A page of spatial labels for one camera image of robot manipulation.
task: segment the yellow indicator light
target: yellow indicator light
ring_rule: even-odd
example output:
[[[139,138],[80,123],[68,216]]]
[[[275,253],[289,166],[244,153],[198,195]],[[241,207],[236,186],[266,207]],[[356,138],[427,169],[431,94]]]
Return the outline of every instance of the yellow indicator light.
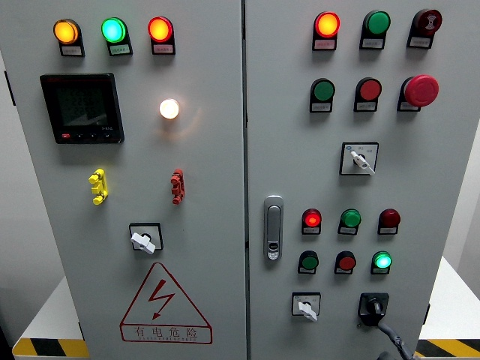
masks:
[[[70,19],[61,19],[53,26],[53,34],[62,44],[73,44],[78,39],[77,24]]]
[[[321,13],[316,21],[316,32],[325,38],[331,38],[338,33],[340,18],[336,13]]]
[[[180,111],[179,103],[173,99],[166,99],[160,104],[160,114],[165,119],[174,119],[177,117]]]
[[[164,42],[172,36],[173,27],[170,21],[165,17],[155,17],[148,24],[148,33],[150,37],[157,42]]]

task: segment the red indicator light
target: red indicator light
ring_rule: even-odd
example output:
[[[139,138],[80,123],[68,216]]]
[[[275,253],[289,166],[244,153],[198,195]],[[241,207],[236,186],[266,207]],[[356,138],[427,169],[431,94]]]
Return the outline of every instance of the red indicator light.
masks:
[[[333,38],[340,28],[340,17],[336,13],[327,11],[315,19],[315,31],[324,38]]]
[[[400,223],[400,214],[393,208],[387,208],[380,214],[380,222],[382,227],[398,227]]]
[[[354,257],[344,257],[340,262],[338,263],[338,266],[340,269],[349,271],[355,268],[355,265],[357,265],[357,262]]]
[[[315,208],[309,208],[303,213],[302,220],[307,227],[318,227],[322,222],[322,215]]]
[[[382,86],[380,85],[380,82],[375,79],[365,81],[360,87],[360,96],[366,101],[377,99],[381,92]]]
[[[405,99],[414,107],[426,107],[434,102],[440,87],[433,76],[422,74],[413,77],[403,90]]]
[[[420,10],[413,18],[413,25],[424,36],[431,36],[442,25],[442,14],[438,10]]]
[[[148,23],[148,34],[153,41],[163,43],[172,37],[173,26],[166,17],[154,17]]]

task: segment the yellow black hazard stripe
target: yellow black hazard stripe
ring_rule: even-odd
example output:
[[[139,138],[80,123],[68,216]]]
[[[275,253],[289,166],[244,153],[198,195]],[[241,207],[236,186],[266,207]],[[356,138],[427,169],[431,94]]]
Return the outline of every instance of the yellow black hazard stripe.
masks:
[[[419,340],[420,358],[480,358],[480,340]]]
[[[15,356],[63,356],[67,358],[89,358],[84,340],[36,339],[22,337],[12,353]]]

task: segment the green indicator light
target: green indicator light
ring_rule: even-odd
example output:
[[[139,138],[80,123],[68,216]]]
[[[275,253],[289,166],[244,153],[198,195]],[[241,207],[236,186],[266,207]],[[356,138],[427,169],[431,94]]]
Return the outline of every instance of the green indicator light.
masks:
[[[318,259],[316,259],[312,256],[305,257],[301,261],[301,265],[304,267],[304,269],[313,270],[318,266]]]
[[[386,269],[392,264],[392,258],[386,251],[380,251],[373,255],[373,263],[379,269]]]
[[[315,94],[315,98],[317,98],[318,100],[327,101],[335,93],[335,88],[330,82],[321,81],[315,85],[313,93]]]
[[[380,35],[390,27],[390,16],[385,11],[375,11],[367,21],[367,29],[372,34]]]
[[[354,208],[344,211],[340,219],[346,227],[357,227],[362,222],[359,211]]]
[[[110,43],[118,43],[125,39],[127,30],[123,21],[116,17],[111,17],[103,21],[102,34],[105,40]]]

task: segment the gray metal panel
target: gray metal panel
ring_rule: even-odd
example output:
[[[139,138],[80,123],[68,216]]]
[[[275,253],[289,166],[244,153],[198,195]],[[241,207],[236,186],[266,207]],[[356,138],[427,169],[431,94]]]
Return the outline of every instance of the gray metal panel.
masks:
[[[436,8],[443,24],[433,48],[406,49],[412,18]],[[391,16],[383,51],[359,50],[372,10]],[[390,295],[385,321],[415,348],[470,147],[479,120],[480,39],[477,1],[261,1],[246,7],[249,151],[251,355],[257,359],[376,359],[395,348],[380,331],[357,328],[360,294]],[[337,50],[312,53],[314,20],[335,11]],[[419,113],[398,113],[402,82],[417,74],[439,80],[439,97]],[[331,114],[308,112],[314,80],[336,87]],[[357,82],[382,83],[379,109],[354,113]],[[344,141],[379,143],[374,177],[340,177]],[[283,256],[263,256],[263,201],[284,200]],[[338,235],[343,210],[363,221],[357,236]],[[322,234],[301,236],[304,210],[322,212]],[[382,210],[402,221],[377,235]],[[302,251],[319,255],[316,275],[297,274]],[[334,275],[341,251],[355,254],[353,275]],[[371,258],[393,256],[391,273],[370,275]],[[318,322],[290,313],[292,292],[322,293]]]
[[[166,16],[177,55],[153,56],[147,24]],[[100,27],[128,26],[133,56],[108,56]],[[53,24],[72,18],[85,58],[62,58]],[[92,359],[244,359],[245,245],[240,1],[2,1],[0,44],[25,137]],[[115,74],[125,142],[56,145],[41,74]],[[180,116],[162,121],[175,98]],[[106,171],[96,207],[88,178]],[[170,176],[186,198],[172,205]],[[132,222],[160,222],[164,250],[133,252]],[[213,328],[212,345],[126,343],[119,324],[153,262],[181,284]],[[168,306],[175,307],[175,299]],[[152,318],[148,311],[145,316]]]

